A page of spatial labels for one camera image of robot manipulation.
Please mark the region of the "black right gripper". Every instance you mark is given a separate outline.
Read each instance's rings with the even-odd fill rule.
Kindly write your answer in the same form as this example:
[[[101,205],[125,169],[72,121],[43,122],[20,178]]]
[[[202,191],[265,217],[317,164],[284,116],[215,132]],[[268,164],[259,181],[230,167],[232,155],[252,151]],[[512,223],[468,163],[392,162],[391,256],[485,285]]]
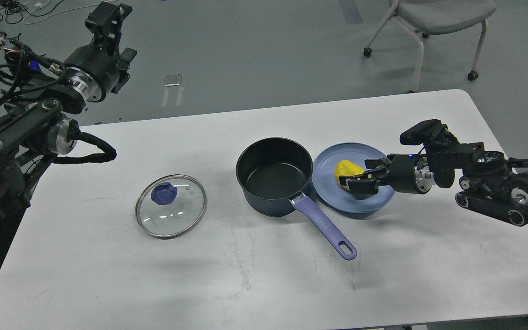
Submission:
[[[423,194],[417,182],[416,171],[420,158],[412,154],[400,154],[389,158],[365,159],[367,172],[346,176],[346,187],[354,196],[379,194],[380,187],[388,185],[399,193]],[[369,170],[388,170],[373,172]]]

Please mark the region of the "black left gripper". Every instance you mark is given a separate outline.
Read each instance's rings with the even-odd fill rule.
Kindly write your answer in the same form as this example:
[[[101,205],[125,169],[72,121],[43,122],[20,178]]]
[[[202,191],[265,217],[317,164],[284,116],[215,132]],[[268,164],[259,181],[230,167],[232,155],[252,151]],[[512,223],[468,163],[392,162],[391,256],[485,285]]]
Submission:
[[[129,5],[101,2],[85,21],[92,41],[64,62],[69,81],[88,102],[101,102],[107,94],[117,94],[129,81],[128,70],[138,51],[125,48],[120,53],[119,43],[123,21],[132,11]]]

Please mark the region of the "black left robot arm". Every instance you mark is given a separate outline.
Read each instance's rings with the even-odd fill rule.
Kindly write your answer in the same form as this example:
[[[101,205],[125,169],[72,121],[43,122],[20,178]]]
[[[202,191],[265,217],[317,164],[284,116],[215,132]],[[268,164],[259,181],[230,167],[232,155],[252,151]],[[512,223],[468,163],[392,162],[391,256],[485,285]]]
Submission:
[[[0,219],[25,211],[51,164],[105,163],[116,150],[80,130],[68,114],[102,102],[129,80],[136,50],[119,51],[121,27],[132,12],[102,1],[85,25],[93,37],[61,62],[0,33]]]

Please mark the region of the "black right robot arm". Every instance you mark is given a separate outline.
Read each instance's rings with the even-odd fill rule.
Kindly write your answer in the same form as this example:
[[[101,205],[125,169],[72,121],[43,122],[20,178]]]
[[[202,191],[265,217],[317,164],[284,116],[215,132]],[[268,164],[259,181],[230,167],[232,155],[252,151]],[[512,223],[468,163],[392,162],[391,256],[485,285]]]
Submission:
[[[381,186],[424,195],[432,186],[450,188],[461,170],[461,191],[455,194],[459,207],[517,227],[528,224],[528,159],[506,158],[482,142],[461,143],[438,119],[409,128],[400,144],[423,148],[367,159],[362,173],[339,174],[340,186],[354,196],[377,194]]]

